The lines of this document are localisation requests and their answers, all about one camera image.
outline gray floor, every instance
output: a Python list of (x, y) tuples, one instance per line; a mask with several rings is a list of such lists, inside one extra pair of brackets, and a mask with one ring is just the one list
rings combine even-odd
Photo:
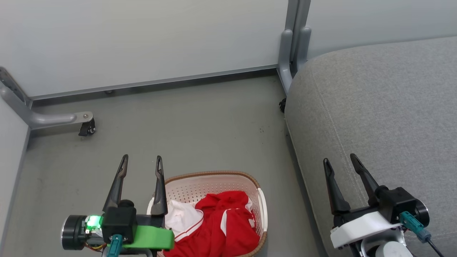
[(140, 213), (154, 191), (157, 155), (163, 158), (166, 178), (245, 171), (258, 180), (268, 204), (268, 240), (259, 256), (320, 256), (303, 181), (277, 106), (284, 97), (280, 81), (272, 73), (236, 78), (35, 103), (35, 111), (42, 113), (90, 110), (97, 132), (82, 138), (78, 127), (68, 126), (33, 133), (4, 256), (99, 256), (87, 249), (62, 250), (60, 228), (70, 214), (101, 214), (123, 154), (129, 154), (129, 169), (122, 197), (134, 201)]

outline white partition panel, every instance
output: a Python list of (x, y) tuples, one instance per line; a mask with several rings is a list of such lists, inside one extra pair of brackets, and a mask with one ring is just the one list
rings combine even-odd
[(0, 256), (28, 126), (0, 97)]
[(276, 65), (288, 0), (3, 0), (28, 96)]
[(457, 35), (456, 0), (311, 0), (308, 59), (375, 43)]

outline gray metal support foot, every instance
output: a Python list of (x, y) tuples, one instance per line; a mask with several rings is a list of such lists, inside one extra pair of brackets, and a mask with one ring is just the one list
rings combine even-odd
[(66, 114), (36, 113), (28, 107), (28, 97), (2, 67), (0, 67), (0, 82), (1, 97), (31, 129), (82, 123), (83, 126), (81, 127), (80, 135), (90, 135), (95, 132), (94, 114), (92, 112)]
[(303, 27), (298, 34), (297, 48), (293, 57), (292, 72), (295, 74), (303, 68), (307, 61), (311, 28)]
[(289, 92), (290, 84), (292, 83), (292, 74), (290, 70), (292, 34), (292, 30), (290, 29), (283, 31), (281, 33), (281, 43), (279, 45), (278, 75), (286, 94)]

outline gray fabric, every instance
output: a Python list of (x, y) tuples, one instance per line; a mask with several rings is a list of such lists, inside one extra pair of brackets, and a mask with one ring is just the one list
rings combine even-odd
[[(295, 76), (286, 121), (331, 257), (333, 226), (322, 160), (327, 157), (352, 208), (367, 205), (349, 159), (355, 153), (379, 184), (403, 187), (428, 207), (432, 240), (457, 249), (457, 37), (340, 50)], [(411, 232), (418, 257), (435, 256)]]

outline brown basket rim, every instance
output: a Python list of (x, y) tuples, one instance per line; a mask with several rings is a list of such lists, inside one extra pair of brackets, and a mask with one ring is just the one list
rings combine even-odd
[[(173, 182), (173, 181), (176, 181), (176, 180), (180, 180), (180, 179), (184, 179), (184, 178), (202, 177), (202, 176), (210, 176), (210, 175), (238, 175), (238, 176), (243, 176), (243, 177), (246, 177), (249, 180), (251, 180), (255, 184), (255, 186), (257, 188), (260, 188), (259, 183), (257, 182), (257, 180), (253, 176), (249, 175), (246, 172), (242, 172), (242, 171), (203, 171), (203, 172), (188, 173), (188, 174), (179, 175), (179, 176), (175, 176), (175, 177), (170, 177), (170, 178), (166, 179), (165, 180), (165, 185), (170, 183), (170, 182)], [(240, 255), (240, 256), (237, 256), (237, 257), (253, 257), (257, 253), (259, 253), (260, 250), (262, 249), (263, 245), (265, 244), (266, 235), (267, 235), (267, 232), (264, 231), (263, 234), (262, 234), (262, 237), (259, 240), (259, 245), (252, 252), (244, 254), (244, 255)]]

